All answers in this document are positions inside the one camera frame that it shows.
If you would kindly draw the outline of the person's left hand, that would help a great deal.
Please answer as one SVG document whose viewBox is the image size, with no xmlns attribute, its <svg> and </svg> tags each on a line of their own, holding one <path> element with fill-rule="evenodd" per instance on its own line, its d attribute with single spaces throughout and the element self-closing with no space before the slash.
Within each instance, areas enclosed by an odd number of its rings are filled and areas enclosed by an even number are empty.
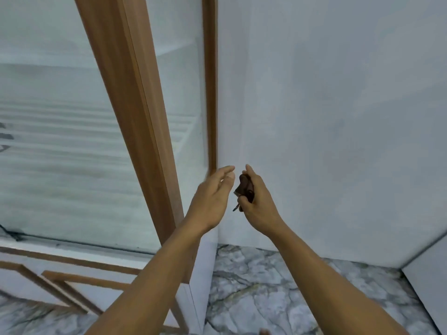
<svg viewBox="0 0 447 335">
<path fill-rule="evenodd" d="M 228 172 L 234 170 L 233 165 L 222 167 L 198 186 L 186 215 L 187 229 L 196 237 L 214 229 L 223 218 L 228 199 L 220 197 L 220 183 Z"/>
</svg>

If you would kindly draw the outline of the person's right hand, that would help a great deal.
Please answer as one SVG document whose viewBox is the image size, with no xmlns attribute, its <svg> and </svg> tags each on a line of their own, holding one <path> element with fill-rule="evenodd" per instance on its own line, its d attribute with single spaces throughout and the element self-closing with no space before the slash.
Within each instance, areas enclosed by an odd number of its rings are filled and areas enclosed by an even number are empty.
<svg viewBox="0 0 447 335">
<path fill-rule="evenodd" d="M 249 164 L 246 164 L 242 173 L 250 175 L 255 192 L 253 210 L 250 214 L 245 214 L 245 217 L 257 231 L 273 239 L 280 228 L 286 226 L 286 224 L 280 217 L 271 193 L 262 177 Z"/>
</svg>

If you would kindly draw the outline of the brown leather key pouch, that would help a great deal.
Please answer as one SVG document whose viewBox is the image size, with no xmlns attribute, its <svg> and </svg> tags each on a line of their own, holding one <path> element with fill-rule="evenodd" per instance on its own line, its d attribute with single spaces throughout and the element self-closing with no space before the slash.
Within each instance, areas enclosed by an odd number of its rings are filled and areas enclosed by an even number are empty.
<svg viewBox="0 0 447 335">
<path fill-rule="evenodd" d="M 240 197 L 245 197 L 249 204 L 252 204 L 255 197 L 254 184 L 248 173 L 243 173 L 239 176 L 239 185 L 234 191 L 234 195 L 239 200 Z"/>
</svg>

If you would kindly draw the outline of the person's right forearm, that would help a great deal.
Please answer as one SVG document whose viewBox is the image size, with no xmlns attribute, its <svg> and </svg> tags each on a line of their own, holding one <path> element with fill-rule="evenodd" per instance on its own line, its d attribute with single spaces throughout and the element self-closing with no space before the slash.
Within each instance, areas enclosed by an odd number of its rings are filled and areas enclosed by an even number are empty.
<svg viewBox="0 0 447 335">
<path fill-rule="evenodd" d="M 265 232 L 324 335 L 409 335 L 379 304 L 325 263 L 283 220 Z"/>
</svg>

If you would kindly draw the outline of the person's left forearm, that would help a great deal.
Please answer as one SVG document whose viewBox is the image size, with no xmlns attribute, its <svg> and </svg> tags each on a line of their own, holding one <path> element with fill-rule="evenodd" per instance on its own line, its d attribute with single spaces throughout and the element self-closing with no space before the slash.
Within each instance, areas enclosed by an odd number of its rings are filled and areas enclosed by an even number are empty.
<svg viewBox="0 0 447 335">
<path fill-rule="evenodd" d="M 185 218 L 121 296 L 85 335 L 159 335 L 195 245 L 221 218 Z"/>
</svg>

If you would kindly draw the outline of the wooden framed glass door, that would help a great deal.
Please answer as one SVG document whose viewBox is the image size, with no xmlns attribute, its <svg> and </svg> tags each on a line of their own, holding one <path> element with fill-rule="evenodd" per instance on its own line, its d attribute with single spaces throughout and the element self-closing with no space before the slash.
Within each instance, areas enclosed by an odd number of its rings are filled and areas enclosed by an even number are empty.
<svg viewBox="0 0 447 335">
<path fill-rule="evenodd" d="M 101 316 L 207 172 L 202 0 L 0 0 L 0 292 Z"/>
</svg>

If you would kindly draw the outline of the wooden door frame post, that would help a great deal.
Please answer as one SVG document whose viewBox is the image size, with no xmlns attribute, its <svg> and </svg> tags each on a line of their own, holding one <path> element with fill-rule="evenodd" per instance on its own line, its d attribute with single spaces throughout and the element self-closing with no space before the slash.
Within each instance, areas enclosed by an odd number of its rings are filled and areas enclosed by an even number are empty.
<svg viewBox="0 0 447 335">
<path fill-rule="evenodd" d="M 217 170 L 217 103 L 218 103 L 218 52 L 217 52 L 217 0 L 202 0 L 204 73 L 207 115 L 208 175 Z"/>
</svg>

